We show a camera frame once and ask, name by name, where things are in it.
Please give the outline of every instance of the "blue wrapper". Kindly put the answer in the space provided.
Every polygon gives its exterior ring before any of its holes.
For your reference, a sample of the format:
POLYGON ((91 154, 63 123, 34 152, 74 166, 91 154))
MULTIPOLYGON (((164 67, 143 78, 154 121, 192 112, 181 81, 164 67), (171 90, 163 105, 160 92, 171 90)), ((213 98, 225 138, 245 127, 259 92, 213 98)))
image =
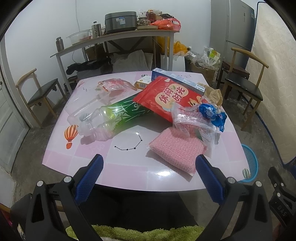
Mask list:
POLYGON ((225 112, 219 113, 218 108, 211 104, 201 104, 198 110, 204 118, 210 119, 211 123, 218 127, 221 132, 224 131, 224 124, 227 118, 225 112))

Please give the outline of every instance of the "white door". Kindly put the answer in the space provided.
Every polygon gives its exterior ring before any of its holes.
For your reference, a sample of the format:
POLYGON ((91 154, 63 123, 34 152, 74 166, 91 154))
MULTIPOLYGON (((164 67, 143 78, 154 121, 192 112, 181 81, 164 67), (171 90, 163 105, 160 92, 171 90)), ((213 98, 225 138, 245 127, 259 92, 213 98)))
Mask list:
POLYGON ((0 166, 9 173, 28 130, 29 127, 13 104, 0 74, 0 166))

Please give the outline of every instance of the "hot air balloon print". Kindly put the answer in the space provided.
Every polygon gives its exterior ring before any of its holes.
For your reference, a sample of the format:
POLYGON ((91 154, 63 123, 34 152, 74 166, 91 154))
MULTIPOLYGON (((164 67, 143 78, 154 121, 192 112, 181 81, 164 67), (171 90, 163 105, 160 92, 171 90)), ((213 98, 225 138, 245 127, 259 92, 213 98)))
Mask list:
POLYGON ((67 149, 70 149, 71 148, 71 146, 72 146, 72 140, 78 134, 77 127, 78 127, 77 125, 71 125, 64 132, 64 136, 65 136, 66 140, 68 141, 68 143, 66 144, 66 148, 67 149))

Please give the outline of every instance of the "green fluffy towel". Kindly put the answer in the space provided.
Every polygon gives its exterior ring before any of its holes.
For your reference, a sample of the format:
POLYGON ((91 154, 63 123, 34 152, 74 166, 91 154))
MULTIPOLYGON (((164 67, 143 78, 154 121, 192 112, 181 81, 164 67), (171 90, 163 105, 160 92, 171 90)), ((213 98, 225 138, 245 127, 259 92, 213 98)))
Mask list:
MULTIPOLYGON (((172 228, 169 231, 156 229, 148 232, 138 232, 134 230, 126 230, 123 228, 111 228, 108 226, 93 225, 94 230, 100 237, 109 237, 106 240, 122 240, 122 241, 196 241, 203 227, 188 226, 183 228, 172 228)), ((68 236, 77 239, 72 227, 66 228, 68 236)))

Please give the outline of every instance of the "blue plastic basket rim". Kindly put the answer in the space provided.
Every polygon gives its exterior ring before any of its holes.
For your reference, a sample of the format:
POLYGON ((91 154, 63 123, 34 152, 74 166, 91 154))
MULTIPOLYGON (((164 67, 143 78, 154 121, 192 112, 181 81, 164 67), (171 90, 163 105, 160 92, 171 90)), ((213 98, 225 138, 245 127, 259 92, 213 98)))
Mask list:
POLYGON ((242 146, 243 146, 243 147, 246 147, 248 150, 250 150, 250 151, 252 152, 252 154, 253 154, 254 157, 255 157, 255 161, 256 161, 256 173, 255 173, 255 175, 254 175, 251 179, 244 179, 244 180, 241 180, 241 181, 244 182, 244 183, 248 183, 248 182, 253 181, 253 180, 256 178, 256 176, 257 176, 257 174, 258 174, 258 168, 259 168, 259 165, 258 165, 257 157, 256 157, 255 153, 253 152, 253 150, 252 150, 250 147, 248 147, 247 145, 245 145, 245 144, 242 144, 242 146))

